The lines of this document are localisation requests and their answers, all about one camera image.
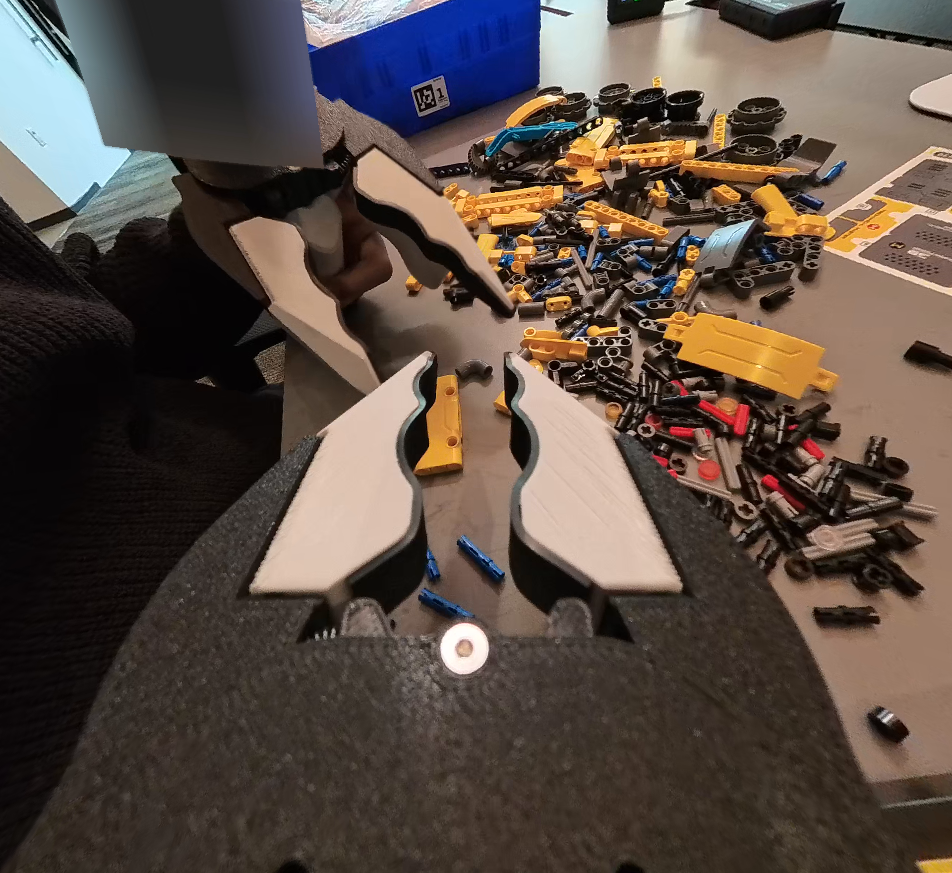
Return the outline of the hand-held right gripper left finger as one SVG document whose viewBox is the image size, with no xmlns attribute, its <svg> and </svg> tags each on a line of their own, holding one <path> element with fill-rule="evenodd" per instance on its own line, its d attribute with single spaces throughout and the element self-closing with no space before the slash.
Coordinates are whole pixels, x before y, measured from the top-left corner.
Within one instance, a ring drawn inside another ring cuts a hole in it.
<svg viewBox="0 0 952 873">
<path fill-rule="evenodd" d="M 424 351 L 317 435 L 249 595 L 314 597 L 339 619 L 355 599 L 389 613 L 413 594 L 427 550 L 414 468 L 437 376 Z"/>
</svg>

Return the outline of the black toy bush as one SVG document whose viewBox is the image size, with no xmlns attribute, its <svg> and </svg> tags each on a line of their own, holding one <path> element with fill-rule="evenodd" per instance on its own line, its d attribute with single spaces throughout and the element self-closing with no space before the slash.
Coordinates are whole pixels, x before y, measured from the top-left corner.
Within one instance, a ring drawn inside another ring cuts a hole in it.
<svg viewBox="0 0 952 873">
<path fill-rule="evenodd" d="M 889 708 L 875 705 L 865 716 L 871 728 L 891 744 L 901 744 L 909 736 L 905 722 Z"/>
</svg>

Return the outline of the person's left forearm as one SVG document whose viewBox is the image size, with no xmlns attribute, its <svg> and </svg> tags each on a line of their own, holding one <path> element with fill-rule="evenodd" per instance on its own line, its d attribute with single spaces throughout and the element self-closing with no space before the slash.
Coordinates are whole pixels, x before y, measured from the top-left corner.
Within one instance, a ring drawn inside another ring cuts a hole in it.
<svg viewBox="0 0 952 873">
<path fill-rule="evenodd" d="M 59 254 L 131 323 L 138 374 L 266 388 L 256 353 L 242 345 L 264 308 L 199 248 L 181 206 L 166 218 L 130 220 L 108 251 L 72 233 Z"/>
</svg>

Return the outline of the pile of toy building parts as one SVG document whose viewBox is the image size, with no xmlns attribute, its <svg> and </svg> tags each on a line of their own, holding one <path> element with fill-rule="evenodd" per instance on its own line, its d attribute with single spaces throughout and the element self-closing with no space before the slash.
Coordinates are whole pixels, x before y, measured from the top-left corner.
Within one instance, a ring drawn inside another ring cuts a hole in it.
<svg viewBox="0 0 952 873">
<path fill-rule="evenodd" d="M 593 99 L 542 88 L 476 140 L 461 163 L 430 168 L 503 280 L 522 356 L 576 399 L 593 397 L 734 532 L 769 573 L 847 578 L 905 598 L 923 584 L 899 561 L 922 545 L 909 463 L 886 436 L 857 461 L 828 444 L 823 349 L 717 308 L 706 292 L 757 299 L 768 315 L 815 280 L 833 234 L 818 189 L 846 167 L 834 143 L 772 132 L 771 97 L 702 117 L 705 94 L 660 77 Z"/>
</svg>

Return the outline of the sticker sheet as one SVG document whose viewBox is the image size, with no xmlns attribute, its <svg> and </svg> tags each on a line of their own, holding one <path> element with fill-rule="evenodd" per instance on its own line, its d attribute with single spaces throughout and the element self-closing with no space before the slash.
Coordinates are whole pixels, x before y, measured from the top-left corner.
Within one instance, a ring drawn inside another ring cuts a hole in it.
<svg viewBox="0 0 952 873">
<path fill-rule="evenodd" d="M 951 295 L 951 150 L 932 146 L 828 216 L 828 251 Z"/>
</svg>

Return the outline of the yellow toy beam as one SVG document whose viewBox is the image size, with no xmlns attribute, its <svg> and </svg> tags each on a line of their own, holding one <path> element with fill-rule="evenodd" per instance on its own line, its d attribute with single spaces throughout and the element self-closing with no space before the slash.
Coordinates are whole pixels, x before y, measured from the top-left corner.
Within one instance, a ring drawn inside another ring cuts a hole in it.
<svg viewBox="0 0 952 873">
<path fill-rule="evenodd" d="M 418 477 L 463 469 L 462 412 L 456 374 L 437 378 L 433 406 L 426 415 L 428 447 L 414 468 Z"/>
</svg>

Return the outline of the black flat box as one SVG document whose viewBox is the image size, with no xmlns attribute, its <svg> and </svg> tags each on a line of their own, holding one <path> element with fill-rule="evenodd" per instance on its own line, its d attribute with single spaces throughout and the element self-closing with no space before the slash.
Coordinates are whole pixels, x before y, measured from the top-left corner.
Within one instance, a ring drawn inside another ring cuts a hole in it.
<svg viewBox="0 0 952 873">
<path fill-rule="evenodd" d="M 720 0 L 720 19 L 771 41 L 833 30 L 844 0 Z"/>
</svg>

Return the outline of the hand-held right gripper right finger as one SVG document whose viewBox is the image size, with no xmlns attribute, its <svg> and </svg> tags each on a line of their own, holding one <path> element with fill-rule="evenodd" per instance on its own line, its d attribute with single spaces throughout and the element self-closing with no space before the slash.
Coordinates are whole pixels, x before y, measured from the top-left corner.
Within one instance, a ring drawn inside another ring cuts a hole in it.
<svg viewBox="0 0 952 873">
<path fill-rule="evenodd" d="M 550 613 L 581 601 L 598 627 L 616 597 L 680 596 L 684 580 L 630 462 L 640 447 L 515 353 L 505 357 L 510 574 Z"/>
</svg>

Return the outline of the person's left hand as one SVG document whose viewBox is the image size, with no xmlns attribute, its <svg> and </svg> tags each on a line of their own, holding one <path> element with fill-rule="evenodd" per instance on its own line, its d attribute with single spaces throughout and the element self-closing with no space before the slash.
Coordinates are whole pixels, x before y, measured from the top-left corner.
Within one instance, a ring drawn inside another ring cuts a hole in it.
<svg viewBox="0 0 952 873">
<path fill-rule="evenodd" d="M 345 243 L 344 267 L 324 279 L 341 308 L 355 305 L 368 292 L 386 284 L 393 266 L 387 244 L 375 230 L 351 235 Z"/>
</svg>

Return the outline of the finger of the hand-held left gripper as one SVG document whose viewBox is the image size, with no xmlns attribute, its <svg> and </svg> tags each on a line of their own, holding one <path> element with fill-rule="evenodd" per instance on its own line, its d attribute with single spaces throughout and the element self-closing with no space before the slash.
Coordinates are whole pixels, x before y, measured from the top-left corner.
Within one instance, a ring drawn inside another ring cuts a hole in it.
<svg viewBox="0 0 952 873">
<path fill-rule="evenodd" d="M 450 202 L 378 148 L 361 155 L 352 172 L 358 211 L 397 249 L 410 274 L 429 289 L 451 273 L 496 313 L 515 305 Z"/>
<path fill-rule="evenodd" d="M 255 217 L 230 227 L 236 247 L 268 299 L 270 314 L 306 349 L 363 394 L 380 379 L 340 305 L 310 271 L 308 248 L 290 223 Z"/>
</svg>

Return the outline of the blue plastic bin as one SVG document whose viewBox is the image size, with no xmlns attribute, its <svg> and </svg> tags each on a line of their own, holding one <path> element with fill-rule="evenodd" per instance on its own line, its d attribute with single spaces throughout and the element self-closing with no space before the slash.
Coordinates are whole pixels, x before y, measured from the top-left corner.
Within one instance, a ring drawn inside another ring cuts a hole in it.
<svg viewBox="0 0 952 873">
<path fill-rule="evenodd" d="M 315 87 L 408 138 L 534 89 L 541 0 L 442 0 L 308 46 Z"/>
</svg>

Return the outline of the white book stand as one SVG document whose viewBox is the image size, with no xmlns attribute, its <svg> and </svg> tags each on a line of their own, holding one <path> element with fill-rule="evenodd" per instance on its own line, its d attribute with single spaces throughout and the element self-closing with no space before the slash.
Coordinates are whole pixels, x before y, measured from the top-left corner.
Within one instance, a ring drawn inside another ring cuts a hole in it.
<svg viewBox="0 0 952 873">
<path fill-rule="evenodd" d="M 952 117 L 951 74 L 918 86 L 909 94 L 908 103 L 913 110 L 921 114 L 950 121 Z"/>
</svg>

